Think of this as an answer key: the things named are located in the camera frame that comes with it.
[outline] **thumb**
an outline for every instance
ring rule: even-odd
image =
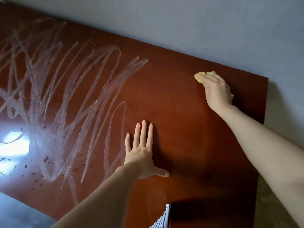
[[[158,176],[162,176],[162,177],[169,177],[170,176],[170,173],[164,169],[161,169],[161,168],[158,168],[158,167],[155,167],[156,168],[156,173],[155,175],[158,175]]]

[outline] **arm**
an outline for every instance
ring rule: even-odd
[[[208,105],[228,124],[247,158],[304,227],[304,149],[232,106],[229,86],[214,75],[200,75]]]
[[[146,121],[140,133],[138,123],[133,148],[130,134],[126,136],[126,159],[123,166],[102,183],[91,195],[56,222],[52,228],[122,227],[130,191],[139,178],[151,175],[168,177],[169,173],[154,166],[152,161],[153,125],[150,124],[146,143]]]

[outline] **person's right hand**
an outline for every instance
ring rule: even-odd
[[[212,71],[214,76],[199,74],[200,79],[204,82],[206,99],[210,108],[221,116],[227,108],[231,107],[231,92],[225,80]]]

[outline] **striped fabric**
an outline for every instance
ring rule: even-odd
[[[165,213],[150,228],[169,228],[170,225],[170,204],[166,204]]]

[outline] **wall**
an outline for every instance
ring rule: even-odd
[[[304,0],[9,1],[267,76],[265,125],[304,147]]]

